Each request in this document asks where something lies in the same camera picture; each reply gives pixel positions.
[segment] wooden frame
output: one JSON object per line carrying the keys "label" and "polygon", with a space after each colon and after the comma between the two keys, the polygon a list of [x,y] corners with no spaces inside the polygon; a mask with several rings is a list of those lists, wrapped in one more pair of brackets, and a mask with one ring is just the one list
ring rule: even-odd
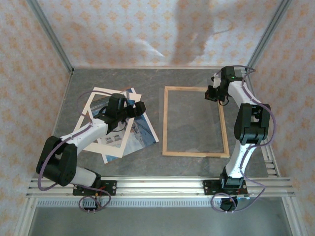
{"label": "wooden frame", "polygon": [[206,92],[206,87],[172,87],[165,86],[164,89],[164,115],[163,115],[163,148],[162,155],[164,156],[189,156],[189,157],[230,157],[230,152],[228,149],[227,133],[224,119],[223,106],[218,103],[221,131],[222,131],[222,141],[224,153],[217,152],[184,152],[184,151],[168,151],[167,150],[167,117],[168,117],[168,92],[169,91],[198,91]]}
{"label": "wooden frame", "polygon": [[[111,90],[111,89],[106,89],[106,88],[98,88],[98,87],[94,87],[93,90],[98,90],[98,91],[102,91],[102,92],[108,92],[110,94],[112,94],[112,93],[120,93],[121,92],[121,91],[117,91],[117,90]],[[103,93],[92,92],[90,97],[89,97],[89,99],[88,99],[88,101],[87,101],[87,103],[84,106],[83,111],[82,111],[83,114],[88,113],[91,118],[93,118],[93,115],[92,115],[92,111],[90,109],[90,104],[92,103],[93,98],[94,98],[94,96],[96,94],[99,94],[99,95],[102,95],[102,96],[106,96],[106,94],[103,94]],[[129,99],[130,100],[138,102],[138,101],[140,101],[140,98],[141,98],[140,94],[136,94],[136,93],[133,93],[133,92],[129,93]],[[76,124],[76,126],[74,128],[74,131],[78,130],[82,126],[83,120],[84,120],[84,116],[80,116],[80,118],[79,118],[79,120],[78,120],[78,122],[77,122],[77,124]],[[111,156],[116,156],[116,157],[120,157],[121,158],[123,156],[123,153],[124,153],[124,150],[125,150],[125,147],[126,147],[126,144],[127,144],[127,140],[128,140],[128,137],[129,137],[129,134],[130,134],[130,131],[131,131],[133,120],[134,120],[134,118],[129,119],[128,125],[126,127],[126,131],[125,131],[125,135],[123,137],[122,144],[121,144],[120,147],[112,147],[112,146],[109,146],[109,145],[102,144],[101,140],[98,139],[97,143],[91,143],[84,150],[85,151],[92,151],[92,152],[100,153],[100,154],[102,154],[102,156],[103,155],[111,155]]]}

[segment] gray marble surface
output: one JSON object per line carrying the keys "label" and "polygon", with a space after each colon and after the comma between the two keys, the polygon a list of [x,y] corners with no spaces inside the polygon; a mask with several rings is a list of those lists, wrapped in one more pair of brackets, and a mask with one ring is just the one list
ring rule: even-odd
{"label": "gray marble surface", "polygon": [[[142,94],[141,100],[147,107],[147,115],[160,139],[160,143],[146,147],[106,165],[100,154],[82,151],[78,155],[78,166],[94,170],[102,176],[218,177],[223,167],[229,162],[229,158],[169,157],[162,156],[161,154],[161,117],[163,111],[163,99],[161,98],[163,98],[162,92],[164,86],[206,86],[207,81],[214,72],[213,70],[204,69],[76,69],[72,76],[54,135],[62,136],[73,131],[79,118],[79,114],[76,112],[75,108],[76,99],[81,93],[92,90],[94,87],[116,90],[134,87],[137,93]],[[79,102],[80,107],[84,107],[88,97],[87,95],[85,98],[82,98]],[[189,97],[186,95],[184,99],[178,98],[178,107],[184,108],[187,106],[188,99]],[[197,102],[196,97],[192,100],[194,103]],[[202,104],[202,106],[204,106],[205,102],[203,97],[201,97],[200,105]],[[215,147],[219,148],[220,144],[217,141],[213,141],[213,134],[216,134],[216,140],[219,139],[217,135],[220,135],[218,134],[220,126],[218,123],[218,115],[213,114],[215,109],[212,107],[215,106],[209,104],[204,108],[204,111],[210,108],[208,113],[205,113],[208,114],[208,117],[203,117],[199,114],[196,116],[194,125],[186,127],[186,129],[183,128],[183,126],[187,124],[187,120],[193,121],[193,117],[189,117],[189,119],[185,117],[176,118],[178,122],[181,123],[177,124],[177,127],[171,127],[171,129],[183,132],[182,135],[179,134],[175,136],[173,134],[176,132],[170,132],[170,134],[172,133],[171,138],[173,144],[175,146],[177,145],[176,148],[180,147],[178,143],[183,143],[183,138],[185,135],[188,135],[187,132],[194,133],[194,136],[190,137],[191,140],[194,138],[199,141],[204,141],[205,138],[212,140],[211,142],[203,143],[194,141],[194,143],[189,144],[189,148],[197,148],[200,150],[210,150]],[[232,154],[235,145],[233,129],[237,113],[237,105],[231,99],[230,103],[224,107],[230,154]],[[200,134],[202,130],[207,130],[209,133]],[[249,177],[268,176],[262,152],[259,148],[254,151],[247,166],[246,174]]]}

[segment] orange fleur-de-lis pattern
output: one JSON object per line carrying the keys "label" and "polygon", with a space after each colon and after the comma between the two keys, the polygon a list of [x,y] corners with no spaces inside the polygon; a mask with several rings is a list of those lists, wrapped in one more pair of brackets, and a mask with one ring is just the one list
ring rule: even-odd
{"label": "orange fleur-de-lis pattern", "polygon": [[315,1],[292,1],[252,76],[280,129],[273,144],[281,174],[294,179],[303,222],[315,232]]}
{"label": "orange fleur-de-lis pattern", "polygon": [[26,1],[1,1],[0,14],[0,235],[12,236],[69,74]]}
{"label": "orange fleur-de-lis pattern", "polygon": [[247,64],[281,0],[39,2],[74,67],[108,68]]}

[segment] gray stone floor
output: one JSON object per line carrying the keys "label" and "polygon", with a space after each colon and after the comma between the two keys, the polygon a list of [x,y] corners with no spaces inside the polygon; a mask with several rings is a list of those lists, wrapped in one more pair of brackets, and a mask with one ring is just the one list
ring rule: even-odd
{"label": "gray stone floor", "polygon": [[[214,72],[204,69],[76,69],[59,116],[55,136],[62,136],[73,131],[79,118],[75,108],[76,99],[81,93],[92,90],[94,87],[117,90],[134,87],[137,93],[142,94],[141,100],[147,107],[147,115],[160,143],[106,165],[100,154],[83,151],[78,156],[78,166],[94,170],[103,176],[218,177],[229,158],[169,157],[161,154],[164,86],[206,86]],[[84,107],[87,99],[88,95],[79,102],[80,107]],[[218,108],[210,101],[207,105],[203,95],[200,97],[200,103],[198,99],[196,96],[187,94],[183,94],[182,97],[170,96],[170,104],[172,104],[170,108],[174,113],[170,119],[175,120],[170,121],[168,144],[174,148],[221,151],[222,148],[218,142],[221,139],[220,126],[218,114],[216,114]],[[188,117],[183,112],[185,109],[189,114]],[[235,145],[233,129],[237,113],[237,105],[231,99],[230,103],[224,107],[230,154]],[[259,148],[253,153],[246,174],[250,177],[268,176]]]}

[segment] patterned wallpaper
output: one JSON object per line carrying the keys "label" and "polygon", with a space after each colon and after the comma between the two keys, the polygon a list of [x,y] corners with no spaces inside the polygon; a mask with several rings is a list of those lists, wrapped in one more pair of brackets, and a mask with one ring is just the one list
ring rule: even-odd
{"label": "patterned wallpaper", "polygon": [[0,1],[0,235],[13,235],[69,74],[25,0]]}
{"label": "patterned wallpaper", "polygon": [[315,1],[295,0],[252,77],[278,123],[273,150],[293,177],[309,235],[315,232]]}
{"label": "patterned wallpaper", "polygon": [[39,2],[71,64],[105,68],[247,64],[281,0]]}

